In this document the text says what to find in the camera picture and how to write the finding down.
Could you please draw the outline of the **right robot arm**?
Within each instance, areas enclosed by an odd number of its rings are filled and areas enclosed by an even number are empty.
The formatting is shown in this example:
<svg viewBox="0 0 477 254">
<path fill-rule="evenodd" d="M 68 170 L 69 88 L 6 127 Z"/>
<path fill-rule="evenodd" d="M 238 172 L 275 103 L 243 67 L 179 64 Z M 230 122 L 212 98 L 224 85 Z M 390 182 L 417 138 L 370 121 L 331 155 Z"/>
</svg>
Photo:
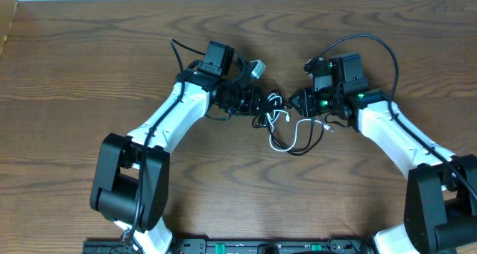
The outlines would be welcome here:
<svg viewBox="0 0 477 254">
<path fill-rule="evenodd" d="M 289 98 L 307 118 L 330 114 L 378 145 L 407 180 L 403 222 L 377 232 L 363 253 L 453 253 L 476 242 L 476 156 L 457 156 L 370 89 L 357 53 L 308 60 L 313 85 Z"/>
</svg>

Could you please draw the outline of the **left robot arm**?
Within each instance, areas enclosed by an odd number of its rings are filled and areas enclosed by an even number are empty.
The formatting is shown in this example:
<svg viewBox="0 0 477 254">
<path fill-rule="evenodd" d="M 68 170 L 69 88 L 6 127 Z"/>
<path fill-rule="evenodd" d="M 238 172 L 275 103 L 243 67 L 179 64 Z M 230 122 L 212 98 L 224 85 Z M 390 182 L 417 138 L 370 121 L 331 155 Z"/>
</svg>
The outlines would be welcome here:
<svg viewBox="0 0 477 254">
<path fill-rule="evenodd" d="M 212 106 L 228 116 L 258 116 L 273 104 L 256 81 L 266 66 L 240 51 L 210 41 L 201 59 L 179 72 L 169 97 L 127 135 L 101 143 L 90 206 L 122 229 L 117 242 L 86 245 L 89 253 L 166 253 L 173 239 L 162 219 L 168 199 L 171 154 Z"/>
</svg>

